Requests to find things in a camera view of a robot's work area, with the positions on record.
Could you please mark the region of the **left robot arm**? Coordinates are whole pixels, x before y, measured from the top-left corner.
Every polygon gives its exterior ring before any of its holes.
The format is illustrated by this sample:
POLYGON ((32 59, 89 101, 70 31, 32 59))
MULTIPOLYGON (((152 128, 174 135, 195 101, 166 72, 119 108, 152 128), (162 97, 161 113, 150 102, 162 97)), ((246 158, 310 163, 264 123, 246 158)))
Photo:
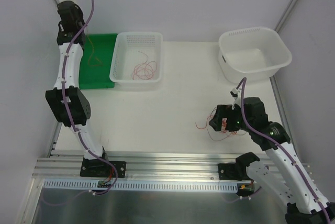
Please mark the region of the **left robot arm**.
POLYGON ((89 124, 91 106, 79 88, 79 68, 83 56, 85 33, 83 12, 73 1, 57 5, 57 44, 60 51, 58 76, 53 89, 46 91, 46 100, 56 118, 72 130, 84 151, 84 171, 92 170, 98 176, 109 173, 103 146, 93 136, 89 124))

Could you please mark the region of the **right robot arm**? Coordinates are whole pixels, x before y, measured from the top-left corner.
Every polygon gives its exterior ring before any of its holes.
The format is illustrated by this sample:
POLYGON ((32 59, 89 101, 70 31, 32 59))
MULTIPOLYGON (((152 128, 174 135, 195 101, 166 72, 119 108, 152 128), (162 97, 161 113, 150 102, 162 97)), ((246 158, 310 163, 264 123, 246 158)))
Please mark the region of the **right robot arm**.
POLYGON ((217 105, 209 125, 216 131, 243 130, 272 160, 282 179, 273 175, 260 160, 248 152, 234 163, 219 164, 222 180, 253 180, 281 207, 287 223, 331 223, 334 203, 317 188, 298 159, 291 140, 278 122, 269 121, 263 102, 257 97, 239 105, 217 105))

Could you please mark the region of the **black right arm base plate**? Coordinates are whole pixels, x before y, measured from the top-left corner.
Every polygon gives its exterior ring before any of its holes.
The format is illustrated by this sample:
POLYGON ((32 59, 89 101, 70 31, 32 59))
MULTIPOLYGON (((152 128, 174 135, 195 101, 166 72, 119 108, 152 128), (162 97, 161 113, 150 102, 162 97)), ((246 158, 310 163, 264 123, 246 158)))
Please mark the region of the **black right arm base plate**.
POLYGON ((220 180, 238 180, 239 175, 233 163, 219 163, 218 176, 220 180))

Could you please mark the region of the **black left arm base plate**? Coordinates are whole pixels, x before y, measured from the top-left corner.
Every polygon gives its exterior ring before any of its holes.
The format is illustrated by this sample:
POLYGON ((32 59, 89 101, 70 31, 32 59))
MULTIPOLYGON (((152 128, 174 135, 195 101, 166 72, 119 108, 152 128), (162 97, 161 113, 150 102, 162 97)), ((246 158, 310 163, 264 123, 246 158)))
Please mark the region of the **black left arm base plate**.
POLYGON ((113 166, 98 159, 83 159, 80 177, 106 178, 109 177, 111 173, 112 177, 115 177, 117 173, 118 178, 124 178, 127 163, 125 161, 110 161, 110 163, 113 166))

